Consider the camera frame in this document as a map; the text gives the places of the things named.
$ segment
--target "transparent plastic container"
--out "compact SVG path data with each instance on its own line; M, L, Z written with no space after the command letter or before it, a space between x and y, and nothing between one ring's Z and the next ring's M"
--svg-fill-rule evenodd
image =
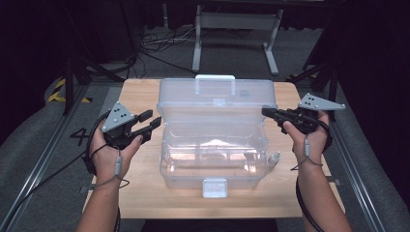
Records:
M163 79L160 172L170 188L225 180L252 189L270 171L262 105L277 107L269 80Z

